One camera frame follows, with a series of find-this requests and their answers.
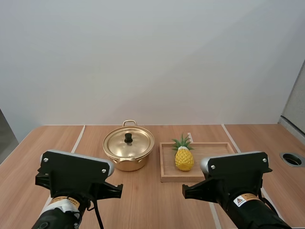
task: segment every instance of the black cable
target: black cable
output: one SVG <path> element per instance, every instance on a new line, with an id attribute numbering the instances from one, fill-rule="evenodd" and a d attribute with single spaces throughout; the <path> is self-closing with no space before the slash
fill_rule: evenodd
<path id="1" fill-rule="evenodd" d="M 262 192 L 261 190 L 259 190 L 258 192 L 258 198 L 263 201 L 272 211 L 275 212 L 275 214 L 278 216 L 277 211 L 275 210 L 275 208 L 273 207 L 273 205 L 265 198 L 262 196 Z"/>
<path id="2" fill-rule="evenodd" d="M 100 229 L 104 229 L 103 222 L 102 222 L 102 219 L 101 219 L 101 216 L 100 216 L 100 213 L 99 213 L 99 208 L 98 208 L 98 205 L 97 205 L 97 199 L 96 199 L 97 194 L 99 192 L 99 188 L 98 187 L 94 187 L 94 190 L 95 190 L 95 192 L 94 192 L 95 196 L 92 196 L 92 195 L 90 195 L 88 193 L 83 193 L 83 192 L 73 192 L 73 193 L 74 194 L 76 193 L 77 195 L 83 196 L 83 197 L 87 198 L 88 200 L 90 200 L 93 203 L 93 207 L 91 209 L 87 208 L 87 210 L 91 211 L 91 210 L 94 209 L 97 221 L 98 221 L 99 226 L 100 226 Z"/>

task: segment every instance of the pot lid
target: pot lid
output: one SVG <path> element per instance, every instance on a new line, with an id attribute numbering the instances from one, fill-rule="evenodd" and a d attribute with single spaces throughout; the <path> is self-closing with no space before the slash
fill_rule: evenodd
<path id="1" fill-rule="evenodd" d="M 127 122 L 135 125 L 125 126 Z M 105 153 L 112 158 L 141 158 L 151 152 L 154 137 L 148 130 L 137 126 L 134 120 L 126 120 L 123 126 L 110 132 L 103 142 Z"/>

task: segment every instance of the pot handle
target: pot handle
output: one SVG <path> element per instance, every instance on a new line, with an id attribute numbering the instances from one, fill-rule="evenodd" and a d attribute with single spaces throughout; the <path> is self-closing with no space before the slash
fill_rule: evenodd
<path id="1" fill-rule="evenodd" d="M 134 121 L 134 120 L 132 120 L 132 119 L 129 119 L 129 120 L 124 121 L 124 122 L 123 122 L 123 126 L 125 126 L 126 123 L 134 123 L 134 125 L 137 126 L 136 121 Z"/>
<path id="2" fill-rule="evenodd" d="M 116 161 L 116 164 L 119 164 L 123 161 L 137 161 L 134 157 L 131 157 L 131 158 L 119 158 L 117 161 Z"/>

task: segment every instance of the white wall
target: white wall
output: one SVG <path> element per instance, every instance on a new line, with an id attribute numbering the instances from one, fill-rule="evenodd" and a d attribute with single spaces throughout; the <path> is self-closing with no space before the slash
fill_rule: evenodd
<path id="1" fill-rule="evenodd" d="M 276 123 L 305 58 L 302 0 L 2 0 L 0 108 L 46 124 Z"/>

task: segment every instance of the wooden table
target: wooden table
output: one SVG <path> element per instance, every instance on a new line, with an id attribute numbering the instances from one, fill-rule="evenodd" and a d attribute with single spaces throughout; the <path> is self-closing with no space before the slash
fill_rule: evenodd
<path id="1" fill-rule="evenodd" d="M 86 126 L 75 153 L 107 158 L 102 142 L 118 126 Z M 286 165 L 281 152 L 305 156 L 305 146 L 280 125 L 226 125 L 238 148 L 263 150 L 274 171 L 264 175 L 266 189 L 275 207 L 292 227 L 305 226 L 305 168 Z M 0 165 L 0 228 L 31 228 L 45 205 L 49 190 L 35 186 L 40 155 L 48 149 L 71 152 L 83 126 L 42 126 L 33 130 Z M 134 172 L 115 170 L 107 182 L 124 184 L 121 199 L 100 200 L 106 229 L 229 229 L 234 224 L 217 204 L 185 200 L 182 183 L 160 182 L 159 142 L 168 142 L 182 132 L 194 142 L 230 142 L 221 125 L 145 126 L 155 137 L 155 147 L 145 167 Z M 82 229 L 97 229 L 93 211 L 86 212 Z"/>

